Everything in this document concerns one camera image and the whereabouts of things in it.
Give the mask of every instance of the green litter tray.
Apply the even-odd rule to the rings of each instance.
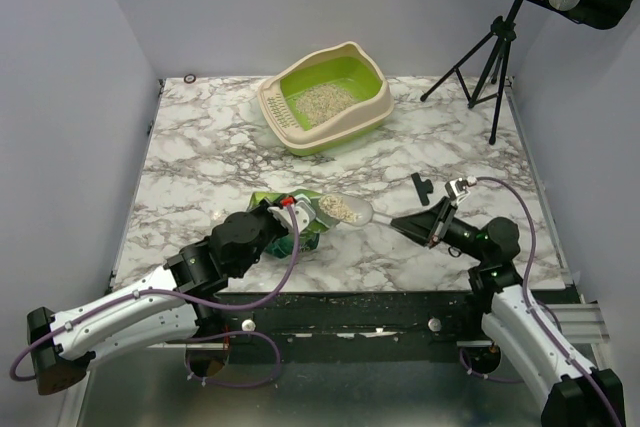
[[[334,85],[357,103],[313,126],[298,107],[309,89]],[[373,60],[355,42],[310,54],[258,89],[267,123],[296,155],[335,147],[378,127],[393,112],[389,83]]]

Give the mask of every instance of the metal plate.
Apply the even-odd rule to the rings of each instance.
[[[188,382],[183,350],[147,349],[97,369],[82,427],[539,427],[524,385],[470,378],[457,364],[288,364],[276,384],[238,391]],[[233,366],[246,381],[269,366]],[[508,365],[497,372],[516,375]]]

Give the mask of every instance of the metal screw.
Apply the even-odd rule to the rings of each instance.
[[[442,330],[442,322],[440,322],[440,319],[436,319],[435,317],[429,319],[429,323],[427,325],[431,332],[440,332]]]
[[[242,330],[244,332],[253,332],[256,330],[256,323],[251,319],[245,319],[242,321]]]

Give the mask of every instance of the cat litter box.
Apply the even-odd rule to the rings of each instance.
[[[355,42],[314,52],[267,79],[258,100],[271,129],[296,155],[347,142],[393,112],[389,83]]]

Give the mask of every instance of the black clamp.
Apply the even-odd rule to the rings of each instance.
[[[428,194],[433,194],[433,182],[429,179],[423,181],[418,172],[411,174],[411,180],[413,180],[413,185],[416,188],[416,192],[418,192],[420,203],[424,206],[429,205]]]
[[[502,16],[497,17],[493,24],[491,24],[491,32],[501,39],[505,39],[507,42],[513,42],[516,40],[517,35],[513,30],[515,24],[513,22],[507,23]]]
[[[282,205],[293,202],[285,196]],[[180,249],[165,264],[177,290],[207,297],[225,289],[229,278],[241,279],[275,239],[289,231],[269,212],[273,204],[263,199],[249,212],[235,212],[216,225],[211,235]]]

